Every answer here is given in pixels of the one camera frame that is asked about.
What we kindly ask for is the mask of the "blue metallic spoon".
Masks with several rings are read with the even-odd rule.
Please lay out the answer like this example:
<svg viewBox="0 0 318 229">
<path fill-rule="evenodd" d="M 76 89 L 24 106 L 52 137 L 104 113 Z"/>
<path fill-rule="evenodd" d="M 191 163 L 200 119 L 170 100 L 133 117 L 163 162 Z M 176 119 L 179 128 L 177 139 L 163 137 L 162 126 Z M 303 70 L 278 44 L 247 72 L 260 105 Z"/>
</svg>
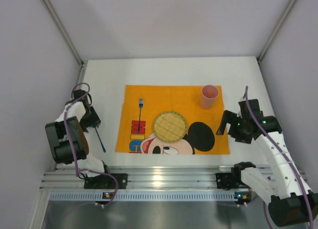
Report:
<svg viewBox="0 0 318 229">
<path fill-rule="evenodd" d="M 97 127 L 96 125 L 93 125 L 93 128 L 95 129 L 95 132 L 96 132 L 96 134 L 97 134 L 97 137 L 98 137 L 98 140 L 99 140 L 99 142 L 100 142 L 102 151 L 103 151 L 104 153 L 106 153 L 106 148 L 105 148 L 105 146 L 104 146 L 104 144 L 103 144 L 103 142 L 102 142 L 102 140 L 101 140 L 100 134 L 99 134 L 98 129 L 97 129 L 98 127 Z"/>
</svg>

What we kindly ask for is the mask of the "orange Mickey Mouse placemat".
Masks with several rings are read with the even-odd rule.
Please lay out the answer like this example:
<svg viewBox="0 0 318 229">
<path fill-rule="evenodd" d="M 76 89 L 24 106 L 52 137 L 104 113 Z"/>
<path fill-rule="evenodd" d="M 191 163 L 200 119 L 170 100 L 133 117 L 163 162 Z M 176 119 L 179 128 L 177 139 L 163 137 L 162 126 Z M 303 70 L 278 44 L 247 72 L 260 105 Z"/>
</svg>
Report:
<svg viewBox="0 0 318 229">
<path fill-rule="evenodd" d="M 115 151 L 140 153 L 141 142 L 150 135 L 155 117 L 165 111 L 180 113 L 188 125 L 203 122 L 215 134 L 224 111 L 222 87 L 217 88 L 219 95 L 211 109 L 206 110 L 200 105 L 201 86 L 127 85 Z M 140 98 L 143 98 L 144 106 L 138 134 Z"/>
</svg>

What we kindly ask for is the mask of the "pink plastic cup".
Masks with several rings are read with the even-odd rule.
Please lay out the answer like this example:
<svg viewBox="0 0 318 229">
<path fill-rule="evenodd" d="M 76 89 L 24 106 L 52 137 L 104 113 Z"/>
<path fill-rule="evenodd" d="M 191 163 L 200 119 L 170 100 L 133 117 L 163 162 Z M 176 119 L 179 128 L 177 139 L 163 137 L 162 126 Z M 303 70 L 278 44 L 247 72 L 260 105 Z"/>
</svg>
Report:
<svg viewBox="0 0 318 229">
<path fill-rule="evenodd" d="M 214 85 L 206 85 L 201 90 L 201 107 L 210 109 L 219 95 L 219 90 Z"/>
</svg>

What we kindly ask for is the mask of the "blue metallic fork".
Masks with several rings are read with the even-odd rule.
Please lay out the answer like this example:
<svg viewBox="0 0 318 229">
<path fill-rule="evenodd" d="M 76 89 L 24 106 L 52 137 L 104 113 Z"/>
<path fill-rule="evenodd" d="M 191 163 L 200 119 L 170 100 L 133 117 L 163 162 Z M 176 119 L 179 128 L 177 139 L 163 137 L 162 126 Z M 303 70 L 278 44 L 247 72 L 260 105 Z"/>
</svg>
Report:
<svg viewBox="0 0 318 229">
<path fill-rule="evenodd" d="M 140 98 L 140 99 L 139 99 L 138 134 L 140 133 L 140 129 L 141 129 L 141 112 L 142 112 L 143 106 L 144 106 L 144 100 L 143 100 L 143 98 Z"/>
</svg>

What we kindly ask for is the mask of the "yellow round woven coaster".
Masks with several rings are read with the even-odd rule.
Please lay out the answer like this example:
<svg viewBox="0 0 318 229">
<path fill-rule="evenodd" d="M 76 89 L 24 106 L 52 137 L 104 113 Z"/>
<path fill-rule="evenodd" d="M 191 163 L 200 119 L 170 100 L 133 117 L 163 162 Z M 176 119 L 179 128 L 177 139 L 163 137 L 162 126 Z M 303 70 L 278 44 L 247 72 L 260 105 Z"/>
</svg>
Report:
<svg viewBox="0 0 318 229">
<path fill-rule="evenodd" d="M 153 133 L 162 142 L 176 143 L 187 133 L 187 122 L 178 112 L 165 111 L 156 116 L 153 122 Z"/>
</svg>

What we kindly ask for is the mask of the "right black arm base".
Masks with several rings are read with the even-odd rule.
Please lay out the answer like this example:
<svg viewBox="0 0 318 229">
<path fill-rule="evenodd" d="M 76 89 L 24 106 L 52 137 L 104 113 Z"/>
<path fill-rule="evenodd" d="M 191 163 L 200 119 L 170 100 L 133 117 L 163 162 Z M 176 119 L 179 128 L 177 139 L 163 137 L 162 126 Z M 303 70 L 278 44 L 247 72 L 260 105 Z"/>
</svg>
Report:
<svg viewBox="0 0 318 229">
<path fill-rule="evenodd" d="M 240 162 L 231 167 L 230 172 L 216 173 L 217 188 L 226 191 L 248 188 L 241 180 L 241 172 L 247 168 L 256 168 L 256 166 L 251 162 Z"/>
</svg>

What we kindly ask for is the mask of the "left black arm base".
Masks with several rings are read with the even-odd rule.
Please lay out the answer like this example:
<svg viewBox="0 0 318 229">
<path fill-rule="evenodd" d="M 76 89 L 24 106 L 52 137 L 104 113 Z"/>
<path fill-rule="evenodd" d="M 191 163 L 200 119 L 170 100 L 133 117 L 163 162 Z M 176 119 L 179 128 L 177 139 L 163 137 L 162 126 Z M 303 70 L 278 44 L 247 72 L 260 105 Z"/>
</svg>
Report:
<svg viewBox="0 0 318 229">
<path fill-rule="evenodd" d="M 128 174 L 112 174 L 118 182 L 118 189 L 126 189 L 128 183 Z M 115 180 L 109 176 L 99 175 L 96 177 L 86 177 L 84 189 L 115 189 Z"/>
</svg>

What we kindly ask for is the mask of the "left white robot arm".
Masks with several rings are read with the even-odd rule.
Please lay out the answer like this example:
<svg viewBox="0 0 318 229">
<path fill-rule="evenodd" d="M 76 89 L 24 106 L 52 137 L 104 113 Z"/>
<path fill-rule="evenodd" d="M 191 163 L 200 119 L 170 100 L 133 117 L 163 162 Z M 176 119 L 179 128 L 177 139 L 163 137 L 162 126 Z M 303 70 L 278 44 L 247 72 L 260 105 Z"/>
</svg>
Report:
<svg viewBox="0 0 318 229">
<path fill-rule="evenodd" d="M 90 94 L 81 89 L 73 90 L 62 114 L 45 126 L 54 162 L 74 165 L 77 176 L 85 173 L 96 177 L 107 173 L 106 164 L 89 151 L 86 138 L 89 128 L 97 131 L 100 123 Z"/>
</svg>

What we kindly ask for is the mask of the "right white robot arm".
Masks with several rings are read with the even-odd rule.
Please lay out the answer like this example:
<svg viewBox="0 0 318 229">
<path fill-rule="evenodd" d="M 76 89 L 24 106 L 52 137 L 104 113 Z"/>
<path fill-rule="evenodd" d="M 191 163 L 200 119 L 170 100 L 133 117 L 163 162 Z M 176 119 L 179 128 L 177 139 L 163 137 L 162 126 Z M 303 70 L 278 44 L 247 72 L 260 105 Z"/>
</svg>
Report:
<svg viewBox="0 0 318 229">
<path fill-rule="evenodd" d="M 278 227 L 309 223 L 318 215 L 318 195 L 305 182 L 287 149 L 282 128 L 275 116 L 264 116 L 257 99 L 242 99 L 239 113 L 225 110 L 217 135 L 228 134 L 236 142 L 256 142 L 266 157 L 274 182 L 263 176 L 252 162 L 236 163 L 230 173 L 218 173 L 218 188 L 245 186 L 252 189 L 268 207 Z"/>
</svg>

